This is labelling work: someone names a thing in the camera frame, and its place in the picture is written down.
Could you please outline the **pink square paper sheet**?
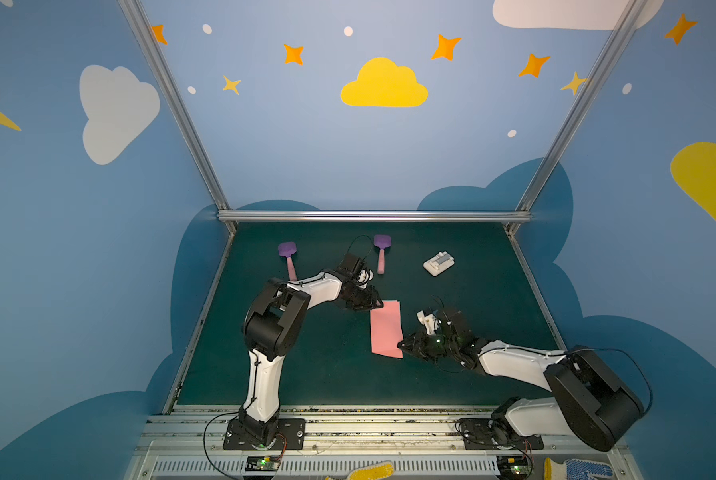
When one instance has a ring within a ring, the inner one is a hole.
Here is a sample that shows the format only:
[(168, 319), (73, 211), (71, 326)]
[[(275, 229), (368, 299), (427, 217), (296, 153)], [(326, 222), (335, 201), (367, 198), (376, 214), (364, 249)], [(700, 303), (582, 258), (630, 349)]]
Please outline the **pink square paper sheet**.
[(382, 308), (370, 312), (371, 350), (373, 354), (402, 359), (398, 344), (403, 340), (401, 303), (386, 300)]

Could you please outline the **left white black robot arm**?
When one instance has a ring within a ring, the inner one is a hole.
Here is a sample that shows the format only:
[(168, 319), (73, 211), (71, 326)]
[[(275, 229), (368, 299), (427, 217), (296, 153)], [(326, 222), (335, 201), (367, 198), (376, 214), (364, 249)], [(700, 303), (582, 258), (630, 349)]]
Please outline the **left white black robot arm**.
[(340, 301), (353, 311), (382, 308), (366, 261), (347, 253), (334, 269), (300, 280), (270, 279), (252, 302), (242, 333), (250, 360), (247, 397), (228, 432), (255, 448), (269, 448), (278, 434), (283, 362), (294, 347), (308, 311)]

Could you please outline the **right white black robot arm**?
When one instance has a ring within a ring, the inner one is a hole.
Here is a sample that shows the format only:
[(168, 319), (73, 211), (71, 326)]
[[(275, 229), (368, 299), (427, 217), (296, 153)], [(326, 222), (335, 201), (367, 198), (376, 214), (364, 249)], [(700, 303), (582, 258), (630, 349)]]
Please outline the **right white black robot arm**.
[(463, 420), (465, 441), (487, 448), (518, 448), (532, 439), (570, 436), (602, 452), (610, 451), (650, 411), (609, 367), (596, 349), (541, 350), (476, 336), (456, 308), (423, 310), (422, 328), (403, 338), (399, 349), (418, 359), (452, 359), (464, 370), (518, 380), (548, 397), (512, 397), (485, 420)]

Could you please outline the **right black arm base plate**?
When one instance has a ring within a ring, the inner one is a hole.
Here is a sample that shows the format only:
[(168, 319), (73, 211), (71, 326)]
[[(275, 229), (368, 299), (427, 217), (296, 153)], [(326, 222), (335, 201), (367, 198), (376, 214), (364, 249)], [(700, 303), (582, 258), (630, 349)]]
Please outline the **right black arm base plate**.
[(506, 422), (491, 418), (461, 418), (456, 431), (467, 450), (543, 450), (540, 435), (521, 436)]

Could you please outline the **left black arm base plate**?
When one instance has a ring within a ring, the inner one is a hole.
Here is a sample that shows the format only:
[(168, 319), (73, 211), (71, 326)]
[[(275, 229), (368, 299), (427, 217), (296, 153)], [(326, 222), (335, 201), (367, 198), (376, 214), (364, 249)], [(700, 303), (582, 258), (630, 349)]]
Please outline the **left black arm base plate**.
[(303, 418), (272, 419), (258, 422), (251, 417), (234, 418), (229, 422), (223, 438), (226, 451), (302, 450), (306, 421)]

